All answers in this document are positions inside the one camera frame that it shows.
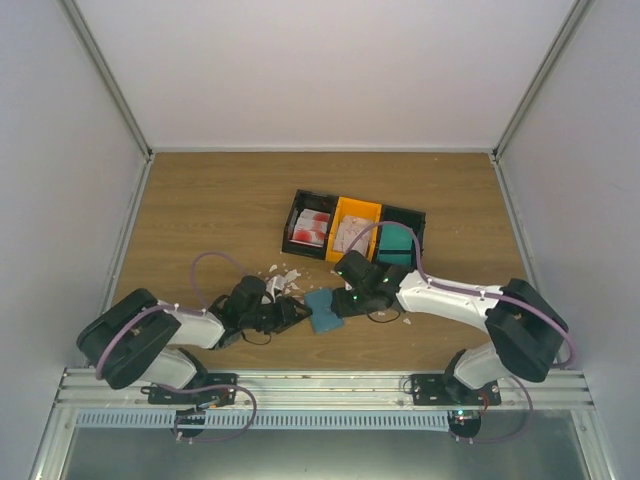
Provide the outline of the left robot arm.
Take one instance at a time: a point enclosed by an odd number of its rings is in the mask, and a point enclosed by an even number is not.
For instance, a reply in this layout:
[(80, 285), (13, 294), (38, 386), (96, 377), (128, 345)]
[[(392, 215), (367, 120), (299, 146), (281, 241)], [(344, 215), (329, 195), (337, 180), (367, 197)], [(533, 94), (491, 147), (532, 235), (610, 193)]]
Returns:
[(136, 381), (171, 387), (185, 404), (203, 398), (204, 367), (186, 346), (216, 350), (247, 330), (280, 334), (309, 318), (312, 310), (284, 296), (275, 280), (245, 276), (229, 295), (205, 309), (190, 309), (134, 290), (79, 333), (76, 346), (96, 378), (120, 390)]

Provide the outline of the blue leather card holder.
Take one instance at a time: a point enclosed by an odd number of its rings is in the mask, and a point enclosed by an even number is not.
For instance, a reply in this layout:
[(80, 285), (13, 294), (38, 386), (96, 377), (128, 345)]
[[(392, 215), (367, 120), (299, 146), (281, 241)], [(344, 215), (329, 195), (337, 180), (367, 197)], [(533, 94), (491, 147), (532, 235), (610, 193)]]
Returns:
[(311, 310), (311, 325), (317, 335), (342, 328), (344, 319), (339, 317), (331, 308), (332, 291), (321, 288), (304, 294), (305, 305)]

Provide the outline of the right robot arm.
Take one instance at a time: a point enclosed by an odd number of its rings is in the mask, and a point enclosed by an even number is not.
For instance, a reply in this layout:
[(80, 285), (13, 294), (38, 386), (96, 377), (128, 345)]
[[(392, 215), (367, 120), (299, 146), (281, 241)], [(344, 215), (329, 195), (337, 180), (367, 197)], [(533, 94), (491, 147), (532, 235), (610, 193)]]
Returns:
[(456, 321), (488, 335), (487, 343), (456, 353), (436, 384), (451, 403), (464, 405), (486, 385), (515, 376), (542, 383), (568, 326), (526, 281), (474, 286), (427, 275), (420, 268), (371, 263), (357, 251), (334, 271), (346, 283), (332, 293), (332, 311), (354, 317), (393, 309)]

